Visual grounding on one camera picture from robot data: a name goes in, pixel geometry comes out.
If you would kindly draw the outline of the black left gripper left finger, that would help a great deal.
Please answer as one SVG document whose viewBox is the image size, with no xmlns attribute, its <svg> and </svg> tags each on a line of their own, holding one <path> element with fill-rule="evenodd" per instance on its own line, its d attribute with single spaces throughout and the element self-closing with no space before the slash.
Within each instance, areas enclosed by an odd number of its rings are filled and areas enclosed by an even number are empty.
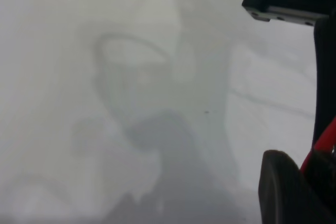
<svg viewBox="0 0 336 224">
<path fill-rule="evenodd" d="M 285 152 L 262 157 L 258 196 L 262 223 L 335 223 L 333 214 Z"/>
</svg>

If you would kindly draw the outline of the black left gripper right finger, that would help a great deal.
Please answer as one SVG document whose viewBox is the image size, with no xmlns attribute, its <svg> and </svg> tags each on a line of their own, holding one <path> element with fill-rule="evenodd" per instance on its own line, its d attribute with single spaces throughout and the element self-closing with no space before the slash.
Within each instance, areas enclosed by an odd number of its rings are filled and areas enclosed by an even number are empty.
<svg viewBox="0 0 336 224">
<path fill-rule="evenodd" d="M 335 157 L 313 150 L 305 168 L 305 178 L 326 208 L 335 215 Z"/>
</svg>

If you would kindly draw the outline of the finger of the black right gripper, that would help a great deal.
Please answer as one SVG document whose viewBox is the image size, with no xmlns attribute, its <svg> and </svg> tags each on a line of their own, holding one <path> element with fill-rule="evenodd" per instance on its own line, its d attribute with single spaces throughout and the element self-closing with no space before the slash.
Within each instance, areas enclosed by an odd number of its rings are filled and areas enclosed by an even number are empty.
<svg viewBox="0 0 336 224">
<path fill-rule="evenodd" d="M 312 145 L 335 117 L 335 13 L 314 26 L 317 63 L 317 101 Z"/>
</svg>

